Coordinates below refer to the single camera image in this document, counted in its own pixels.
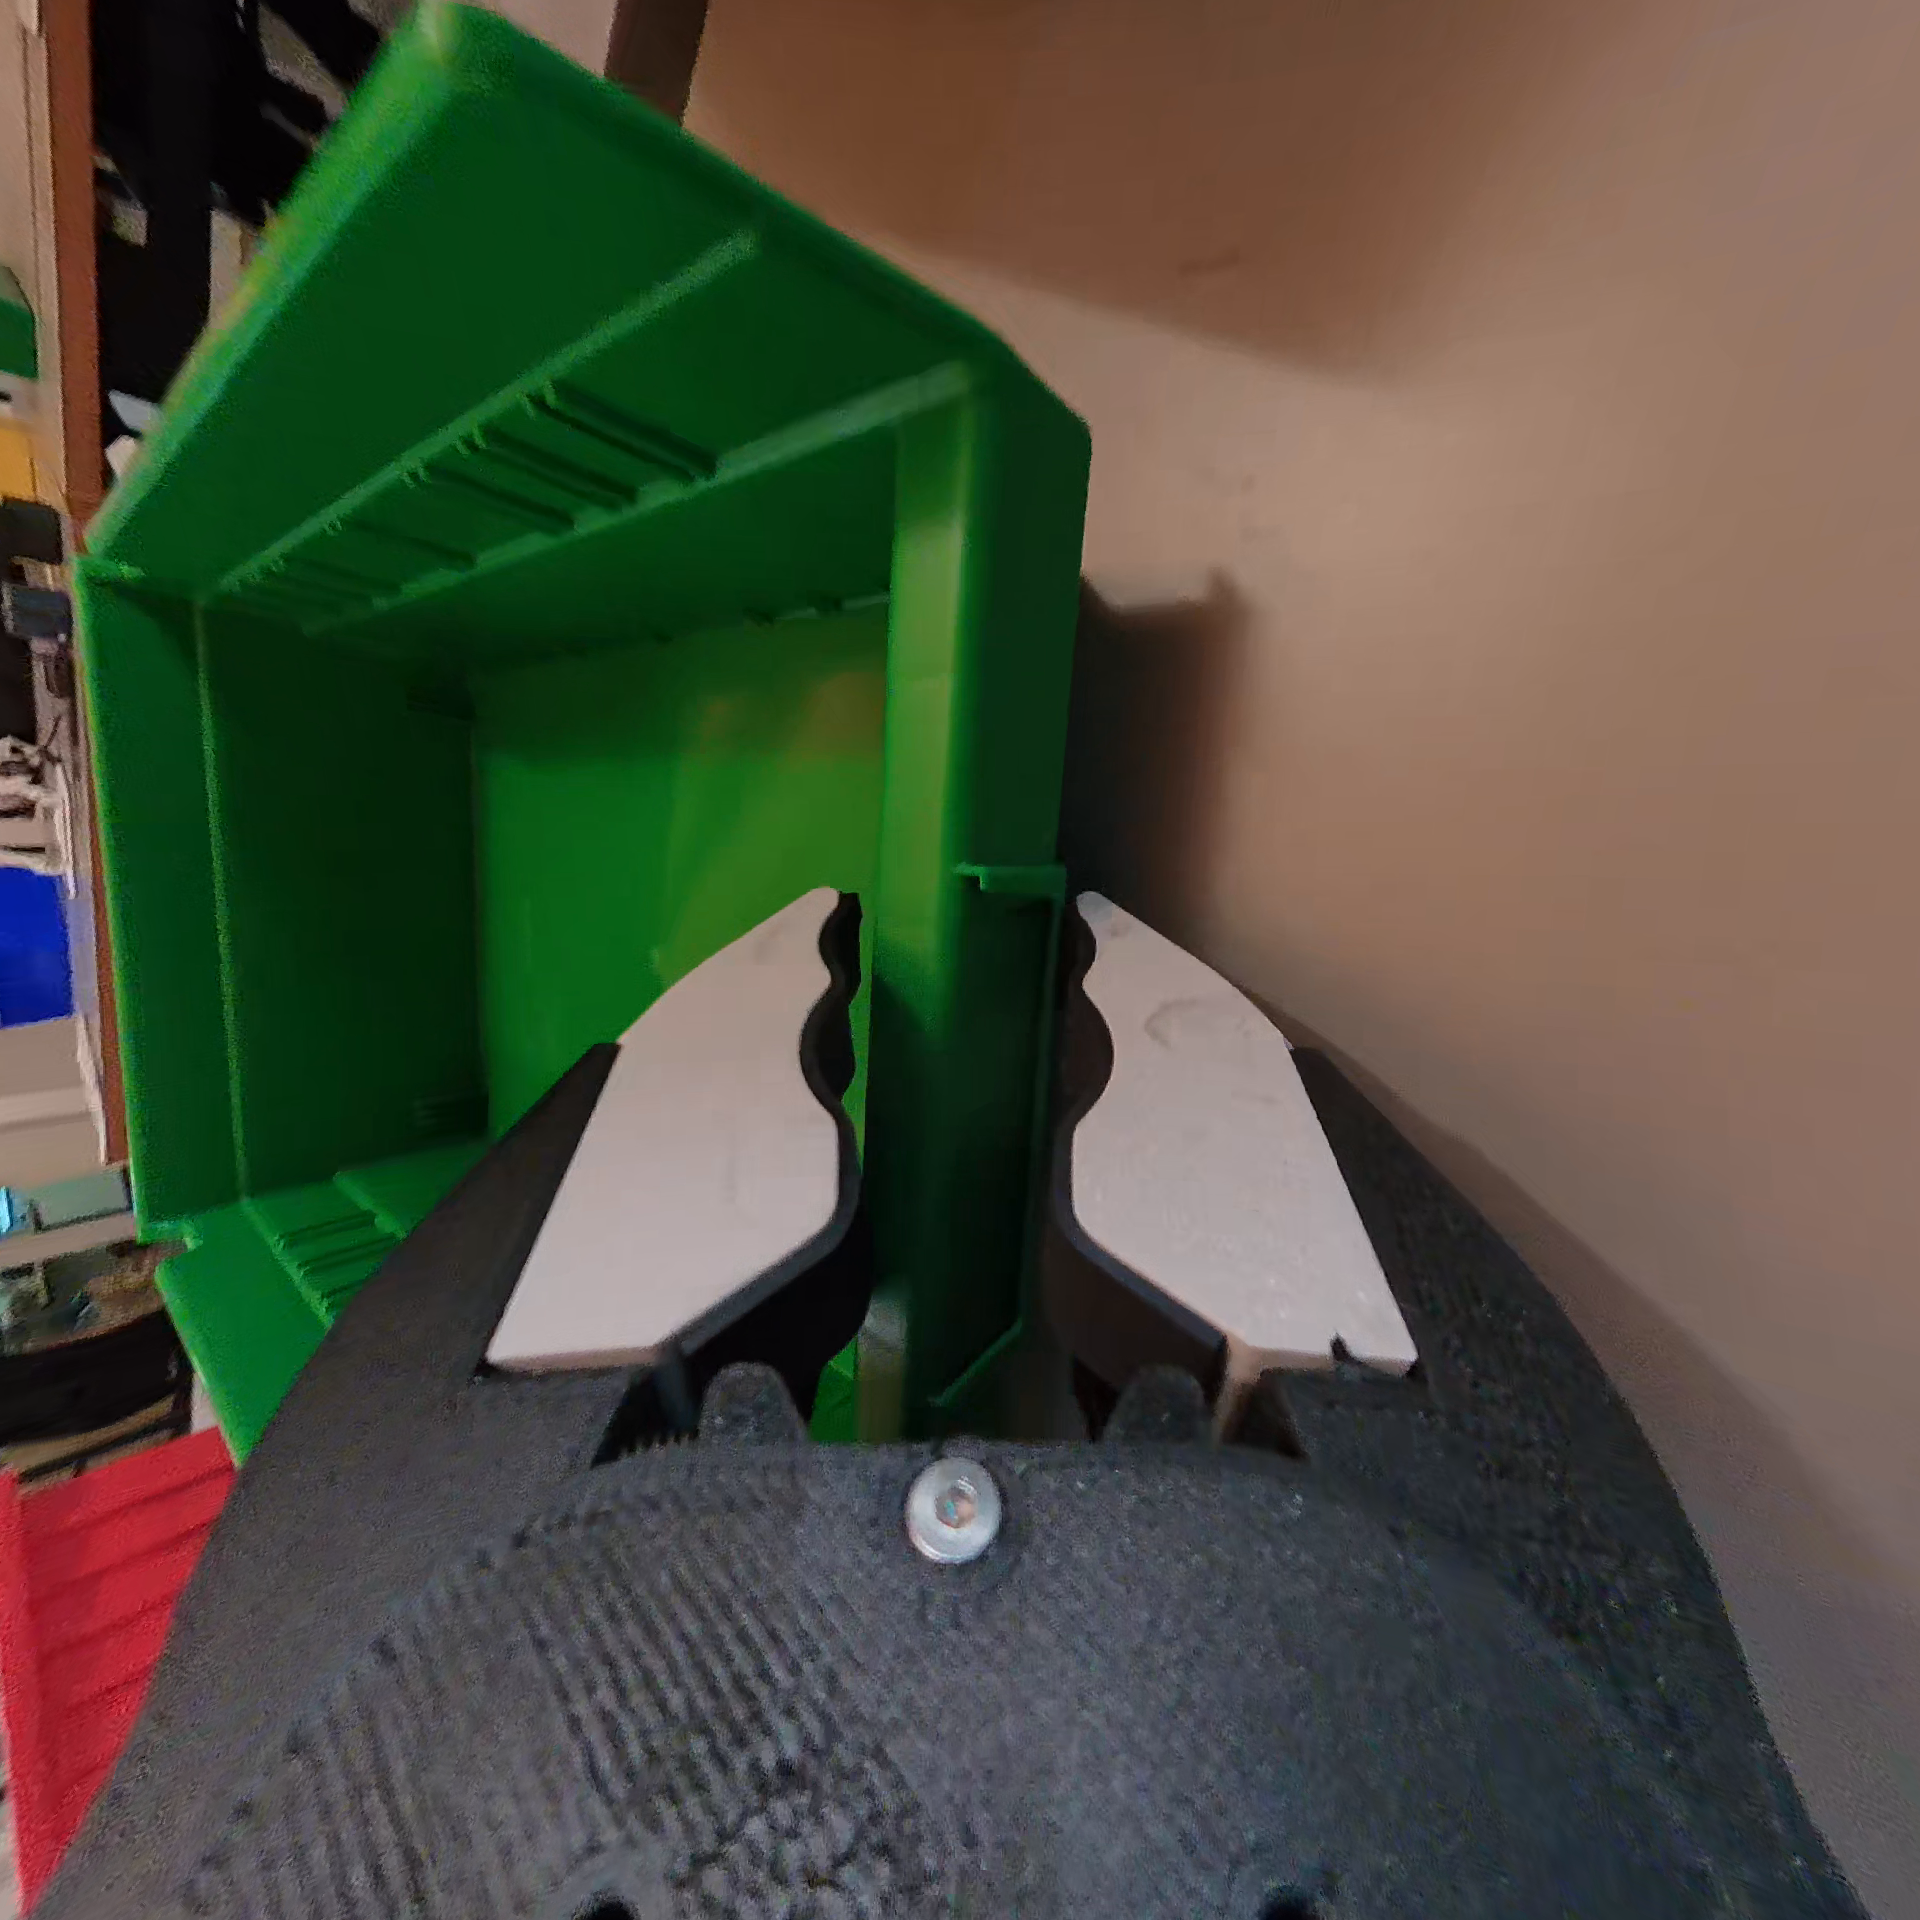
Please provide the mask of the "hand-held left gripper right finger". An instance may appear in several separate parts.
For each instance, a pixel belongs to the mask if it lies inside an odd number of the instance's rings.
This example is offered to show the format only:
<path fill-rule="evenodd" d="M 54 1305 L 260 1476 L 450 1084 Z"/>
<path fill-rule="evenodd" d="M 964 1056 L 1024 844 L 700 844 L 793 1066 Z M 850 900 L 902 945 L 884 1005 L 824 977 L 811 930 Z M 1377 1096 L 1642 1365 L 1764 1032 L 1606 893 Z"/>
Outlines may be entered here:
<path fill-rule="evenodd" d="M 1220 1436 L 1272 1378 L 1408 1388 L 1418 1343 L 1257 997 L 1117 900 L 1069 910 L 1044 1308 L 1098 1415 L 1150 1374 Z"/>

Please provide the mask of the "blue plastic bin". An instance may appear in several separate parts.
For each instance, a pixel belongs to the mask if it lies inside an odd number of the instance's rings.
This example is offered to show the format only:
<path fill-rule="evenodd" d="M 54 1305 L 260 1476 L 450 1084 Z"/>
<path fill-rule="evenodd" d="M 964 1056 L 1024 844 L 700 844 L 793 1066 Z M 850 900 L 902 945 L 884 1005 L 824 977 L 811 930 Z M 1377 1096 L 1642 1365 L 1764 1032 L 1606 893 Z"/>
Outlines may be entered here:
<path fill-rule="evenodd" d="M 60 876 L 2 865 L 2 1026 L 66 1019 L 77 1009 Z"/>

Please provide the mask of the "green plastic bin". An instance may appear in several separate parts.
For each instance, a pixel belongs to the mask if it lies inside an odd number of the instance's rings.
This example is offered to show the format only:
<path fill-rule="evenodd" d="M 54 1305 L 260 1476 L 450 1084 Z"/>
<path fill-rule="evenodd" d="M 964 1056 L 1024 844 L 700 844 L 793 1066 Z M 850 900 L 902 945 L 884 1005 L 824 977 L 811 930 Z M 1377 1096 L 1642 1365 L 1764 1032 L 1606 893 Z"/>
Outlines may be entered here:
<path fill-rule="evenodd" d="M 600 1040 L 857 896 L 894 1415 L 1035 1290 L 1090 428 L 494 12 L 423 3 L 77 576 L 133 1193 L 235 1458 Z"/>

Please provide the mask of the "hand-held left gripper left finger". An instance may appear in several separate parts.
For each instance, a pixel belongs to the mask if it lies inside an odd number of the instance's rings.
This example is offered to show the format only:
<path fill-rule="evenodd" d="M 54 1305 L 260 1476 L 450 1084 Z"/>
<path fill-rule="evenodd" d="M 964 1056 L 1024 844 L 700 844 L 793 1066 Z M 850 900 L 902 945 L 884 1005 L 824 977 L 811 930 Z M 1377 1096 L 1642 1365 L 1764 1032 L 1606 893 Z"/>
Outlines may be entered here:
<path fill-rule="evenodd" d="M 616 1040 L 486 1365 L 640 1367 L 699 1403 L 738 1361 L 807 1420 L 874 1291 L 846 1092 L 860 900 L 817 886 L 713 953 Z"/>

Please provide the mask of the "red plastic bin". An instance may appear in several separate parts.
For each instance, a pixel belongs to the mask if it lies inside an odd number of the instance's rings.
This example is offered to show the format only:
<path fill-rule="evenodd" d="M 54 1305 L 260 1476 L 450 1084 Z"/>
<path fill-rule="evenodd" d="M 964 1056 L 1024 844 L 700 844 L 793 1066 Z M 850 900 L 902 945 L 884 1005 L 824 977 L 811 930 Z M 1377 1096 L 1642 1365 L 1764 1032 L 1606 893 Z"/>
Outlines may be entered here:
<path fill-rule="evenodd" d="M 234 1487 L 214 1429 L 25 1487 L 2 1476 L 2 1766 L 21 1911 L 113 1776 Z"/>

